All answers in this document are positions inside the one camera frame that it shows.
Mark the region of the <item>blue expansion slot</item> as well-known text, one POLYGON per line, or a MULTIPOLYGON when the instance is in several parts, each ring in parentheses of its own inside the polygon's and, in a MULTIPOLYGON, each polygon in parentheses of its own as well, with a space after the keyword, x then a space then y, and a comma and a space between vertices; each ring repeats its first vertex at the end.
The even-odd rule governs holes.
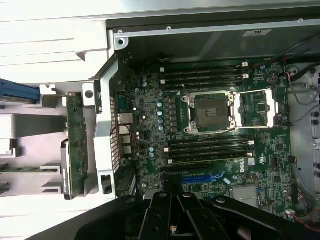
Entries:
POLYGON ((208 175, 200 176, 184 176, 182 178, 182 184, 200 184, 200 183, 213 183, 224 176, 225 172, 220 174, 210 173, 208 175))

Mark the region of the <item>silver chipset heatsink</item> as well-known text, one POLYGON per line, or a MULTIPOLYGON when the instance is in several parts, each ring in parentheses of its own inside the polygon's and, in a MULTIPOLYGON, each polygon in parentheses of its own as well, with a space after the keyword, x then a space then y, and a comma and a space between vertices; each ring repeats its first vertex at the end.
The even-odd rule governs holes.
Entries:
POLYGON ((258 208, 258 190, 254 184, 237 185, 233 187, 233 198, 237 201, 258 208))

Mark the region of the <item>black expansion slot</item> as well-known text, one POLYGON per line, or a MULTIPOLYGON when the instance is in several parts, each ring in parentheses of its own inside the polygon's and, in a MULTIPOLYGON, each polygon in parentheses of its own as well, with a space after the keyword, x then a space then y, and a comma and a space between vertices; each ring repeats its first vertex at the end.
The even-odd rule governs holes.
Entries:
POLYGON ((160 172, 184 172, 193 170, 208 169, 210 164, 189 164, 189 165, 175 165, 160 168, 160 172))

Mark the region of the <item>black RAM slot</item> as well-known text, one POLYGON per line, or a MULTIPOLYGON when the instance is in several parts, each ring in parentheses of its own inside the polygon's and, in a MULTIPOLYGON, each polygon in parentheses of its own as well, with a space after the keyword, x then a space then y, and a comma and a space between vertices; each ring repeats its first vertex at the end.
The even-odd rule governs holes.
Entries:
POLYGON ((230 136, 217 136, 217 137, 207 137, 207 138, 190 138, 190 139, 176 139, 176 140, 170 140, 168 141, 168 144, 174 145, 174 144, 181 144, 181 143, 197 143, 197 142, 205 142, 205 141, 249 141, 252 140, 252 138, 248 135, 230 135, 230 136))
POLYGON ((203 77, 203 76, 242 76, 248 73, 242 73, 238 71, 193 71, 193 72, 167 72, 160 73, 161 78, 184 78, 184 77, 203 77))
POLYGON ((165 91, 177 91, 177 90, 196 90, 196 89, 218 89, 218 88, 231 88, 236 87, 236 84, 185 84, 184 87, 181 84, 178 85, 161 85, 160 88, 165 91))
POLYGON ((229 148, 251 148, 252 145, 239 143, 239 144, 224 144, 224 145, 196 145, 196 146, 171 146, 165 147, 164 152, 172 152, 178 150, 193 150, 193 149, 229 149, 229 148))
POLYGON ((174 84, 191 84, 191 83, 236 83, 246 78, 241 77, 227 77, 227 78, 180 78, 180 79, 161 79, 161 85, 174 85, 174 84))
POLYGON ((169 68, 169 67, 160 67, 160 73, 168 73, 168 72, 178 72, 178 71, 220 71, 220 70, 232 70, 237 71, 240 69, 244 69, 243 66, 216 66, 216 67, 191 67, 191 68, 169 68))
POLYGON ((207 156, 207 155, 231 155, 231 154, 246 154, 251 153, 249 150, 235 149, 235 150, 205 150, 205 151, 178 151, 169 152, 168 155, 177 158, 178 156, 207 156))

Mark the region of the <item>CPU socket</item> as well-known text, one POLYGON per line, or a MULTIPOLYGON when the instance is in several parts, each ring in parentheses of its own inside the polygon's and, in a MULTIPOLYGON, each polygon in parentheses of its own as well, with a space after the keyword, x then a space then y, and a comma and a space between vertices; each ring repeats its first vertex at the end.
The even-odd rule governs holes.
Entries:
POLYGON ((181 101, 186 104, 187 125, 183 132, 193 136, 216 135, 237 129, 235 93, 218 90, 192 92, 181 101))

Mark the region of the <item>green motherboard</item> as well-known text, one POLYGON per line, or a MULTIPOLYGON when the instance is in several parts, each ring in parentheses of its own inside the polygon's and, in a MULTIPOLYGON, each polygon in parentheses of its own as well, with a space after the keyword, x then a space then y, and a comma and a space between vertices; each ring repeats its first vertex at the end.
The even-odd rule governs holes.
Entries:
POLYGON ((259 209, 288 218, 289 210, 300 200, 300 192, 292 174, 294 158, 291 154, 289 100, 286 65, 283 60, 264 63, 261 59, 229 60, 215 62, 193 62, 179 64, 156 64, 138 67, 128 72, 121 87, 115 92, 117 125, 112 133, 118 138, 119 150, 116 156, 121 166, 130 167, 136 174, 136 191, 143 196, 148 191, 193 192, 206 201, 217 196, 233 198, 233 187, 255 185, 258 192, 259 209), (160 67, 185 69, 197 67, 241 66, 240 70, 174 71, 176 72, 242 72, 242 76, 193 76, 159 77, 160 67), (268 75, 277 75, 277 85, 269 85, 268 75), (245 78, 238 82, 186 83, 187 85, 226 85, 230 88, 189 89, 188 93, 247 91, 272 89, 278 102, 278 126, 272 128, 236 128, 227 133, 191 135, 183 132, 187 125, 186 104, 181 98, 186 95, 181 90, 162 90, 160 80, 166 79, 209 79, 245 78), (250 136, 251 140, 209 140, 168 144, 171 140, 201 139, 225 136, 250 136), (172 146, 206 146, 227 144, 248 144, 249 148, 202 148, 182 149, 164 152, 172 146), (251 153, 191 155, 172 157, 170 152, 190 151, 231 151, 249 150, 251 153), (189 171, 160 171, 160 168, 179 165, 210 164, 209 168, 189 171), (183 177, 220 174, 224 176, 216 182, 182 184, 183 177))

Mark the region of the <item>silver socket cover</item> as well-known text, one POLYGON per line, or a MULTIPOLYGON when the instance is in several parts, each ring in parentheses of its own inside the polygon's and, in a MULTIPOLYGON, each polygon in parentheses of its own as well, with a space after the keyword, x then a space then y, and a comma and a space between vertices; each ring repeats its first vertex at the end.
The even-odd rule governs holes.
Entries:
POLYGON ((234 92, 231 97, 232 128, 274 128, 279 125, 279 103, 271 88, 234 92))

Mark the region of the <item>green RAM stick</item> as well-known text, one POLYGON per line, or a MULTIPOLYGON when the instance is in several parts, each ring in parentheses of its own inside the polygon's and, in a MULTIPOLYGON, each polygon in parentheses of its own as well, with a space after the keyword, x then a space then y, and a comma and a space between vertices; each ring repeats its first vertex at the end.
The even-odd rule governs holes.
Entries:
POLYGON ((41 169, 39 167, 0 167, 0 174, 4 173, 60 173, 59 169, 41 169))

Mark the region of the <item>grey parts rack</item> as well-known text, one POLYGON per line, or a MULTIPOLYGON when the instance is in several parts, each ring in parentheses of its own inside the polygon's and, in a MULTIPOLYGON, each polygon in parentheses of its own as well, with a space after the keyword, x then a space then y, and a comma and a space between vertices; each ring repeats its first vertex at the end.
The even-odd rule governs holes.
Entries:
POLYGON ((89 155, 88 194, 95 193, 96 109, 88 103, 92 92, 85 91, 81 82, 46 84, 40 88, 38 104, 0 102, 0 168, 57 169, 59 174, 0 173, 0 197, 57 194, 64 198, 61 142, 67 138, 67 113, 62 97, 68 91, 82 92, 89 155))

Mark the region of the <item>black open PC case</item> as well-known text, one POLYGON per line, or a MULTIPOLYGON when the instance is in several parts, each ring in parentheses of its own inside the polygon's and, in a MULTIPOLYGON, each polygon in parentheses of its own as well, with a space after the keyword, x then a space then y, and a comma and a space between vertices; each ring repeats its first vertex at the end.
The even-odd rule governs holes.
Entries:
POLYGON ((187 27, 162 30, 112 29, 107 32, 107 69, 85 84, 96 108, 93 147, 97 196, 108 202, 139 196, 136 173, 121 166, 115 95, 130 70, 162 64, 263 60, 285 62, 290 120, 292 176, 299 203, 286 219, 320 228, 320 21, 187 27))

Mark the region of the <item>hard disk drive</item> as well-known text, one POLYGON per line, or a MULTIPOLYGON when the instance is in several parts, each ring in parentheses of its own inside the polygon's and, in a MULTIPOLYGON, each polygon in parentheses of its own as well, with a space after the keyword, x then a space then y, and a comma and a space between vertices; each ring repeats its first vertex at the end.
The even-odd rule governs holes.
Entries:
POLYGON ((41 92, 39 87, 19 84, 0 78, 0 102, 39 104, 41 92))

